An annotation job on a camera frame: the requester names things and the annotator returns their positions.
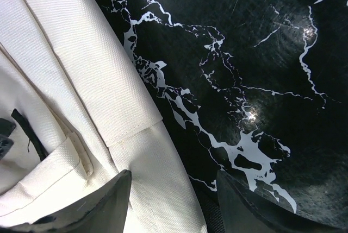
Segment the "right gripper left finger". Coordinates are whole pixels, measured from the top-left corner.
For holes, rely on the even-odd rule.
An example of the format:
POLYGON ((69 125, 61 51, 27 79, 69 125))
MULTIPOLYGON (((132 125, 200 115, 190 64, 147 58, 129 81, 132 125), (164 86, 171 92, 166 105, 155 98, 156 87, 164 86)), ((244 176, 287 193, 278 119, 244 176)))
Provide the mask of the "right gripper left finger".
POLYGON ((97 191, 33 224, 1 232, 123 232, 128 211, 132 173, 121 171, 97 191))

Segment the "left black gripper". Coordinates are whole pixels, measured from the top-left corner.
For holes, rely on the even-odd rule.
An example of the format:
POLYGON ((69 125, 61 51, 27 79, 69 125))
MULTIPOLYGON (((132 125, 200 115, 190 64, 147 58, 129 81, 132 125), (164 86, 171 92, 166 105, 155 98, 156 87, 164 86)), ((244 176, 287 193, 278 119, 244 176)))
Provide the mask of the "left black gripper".
POLYGON ((15 130, 16 124, 12 123, 11 121, 8 121, 7 119, 1 118, 1 130, 0 130, 0 136, 1 136, 1 159, 5 157, 5 155, 8 153, 8 151, 13 146, 14 142, 10 138, 10 135, 15 130))

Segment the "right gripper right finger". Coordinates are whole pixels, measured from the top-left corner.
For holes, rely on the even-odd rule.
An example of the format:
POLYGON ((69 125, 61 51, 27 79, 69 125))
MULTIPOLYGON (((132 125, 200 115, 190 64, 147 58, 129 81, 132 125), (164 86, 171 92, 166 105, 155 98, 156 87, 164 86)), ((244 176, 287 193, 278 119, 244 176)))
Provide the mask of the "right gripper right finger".
POLYGON ((225 232, 347 232, 298 216, 250 191, 225 171, 216 176, 225 232))

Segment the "beige canvas backpack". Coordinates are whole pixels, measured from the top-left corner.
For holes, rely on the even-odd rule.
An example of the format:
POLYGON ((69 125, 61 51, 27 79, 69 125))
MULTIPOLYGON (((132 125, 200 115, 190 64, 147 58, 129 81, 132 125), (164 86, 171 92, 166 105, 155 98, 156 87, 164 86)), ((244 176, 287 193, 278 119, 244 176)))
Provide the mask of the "beige canvas backpack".
POLYGON ((222 232, 95 0, 1 0, 1 227, 132 173, 123 232, 222 232))

